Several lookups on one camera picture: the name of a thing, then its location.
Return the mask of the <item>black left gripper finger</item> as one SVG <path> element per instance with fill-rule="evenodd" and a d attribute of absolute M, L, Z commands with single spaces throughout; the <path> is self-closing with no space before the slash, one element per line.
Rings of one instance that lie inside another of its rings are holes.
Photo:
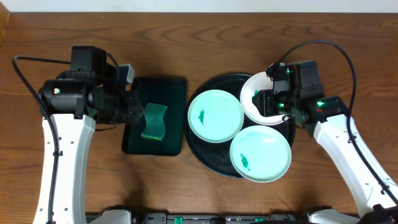
<path fill-rule="evenodd" d="M 126 92 L 126 105 L 129 108 L 142 108 L 141 99 L 137 90 Z"/>
<path fill-rule="evenodd" d="M 143 107 L 129 107 L 126 115 L 126 124 L 138 123 L 144 114 Z"/>

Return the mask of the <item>white pinkish plate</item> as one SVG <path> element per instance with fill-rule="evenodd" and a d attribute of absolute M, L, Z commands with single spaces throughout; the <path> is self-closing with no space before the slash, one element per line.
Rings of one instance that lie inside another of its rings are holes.
<path fill-rule="evenodd" d="M 258 112 L 252 103 L 256 90 L 264 90 L 264 112 Z M 278 99 L 274 83 L 266 72 L 259 72 L 245 82 L 240 93 L 240 103 L 245 115 L 257 124 L 273 126 L 289 119 L 286 103 Z"/>

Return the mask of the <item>green scrub sponge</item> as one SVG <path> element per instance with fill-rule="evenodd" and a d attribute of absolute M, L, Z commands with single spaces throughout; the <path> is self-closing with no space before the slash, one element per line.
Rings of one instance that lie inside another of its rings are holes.
<path fill-rule="evenodd" d="M 144 110 L 144 118 L 146 127 L 141 132 L 141 137 L 144 139 L 151 139 L 161 141 L 165 135 L 164 115 L 167 111 L 167 106 L 148 103 Z"/>

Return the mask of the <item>mint plate with green stain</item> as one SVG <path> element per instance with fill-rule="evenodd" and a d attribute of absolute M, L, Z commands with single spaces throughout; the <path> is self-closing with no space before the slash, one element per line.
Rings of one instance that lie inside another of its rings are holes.
<path fill-rule="evenodd" d="M 222 143 L 239 133 L 244 112 L 234 95 L 224 90 L 207 90 L 194 97 L 187 119 L 197 137 L 210 143 Z"/>

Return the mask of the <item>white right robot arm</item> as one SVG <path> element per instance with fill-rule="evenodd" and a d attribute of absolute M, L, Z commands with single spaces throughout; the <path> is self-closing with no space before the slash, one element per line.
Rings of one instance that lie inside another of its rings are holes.
<path fill-rule="evenodd" d="M 273 63 L 246 81 L 240 102 L 257 124 L 306 130 L 346 182 L 360 217 L 322 209 L 307 216 L 310 222 L 397 223 L 397 184 L 363 141 L 342 99 L 324 95 L 316 61 Z"/>

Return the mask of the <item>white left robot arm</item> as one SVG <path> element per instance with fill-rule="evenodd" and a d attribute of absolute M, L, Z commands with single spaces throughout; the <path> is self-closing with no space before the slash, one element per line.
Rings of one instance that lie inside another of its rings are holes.
<path fill-rule="evenodd" d="M 34 223 L 86 223 L 88 152 L 96 125 L 140 120 L 130 64 L 72 66 L 39 90 L 44 130 L 44 165 Z"/>

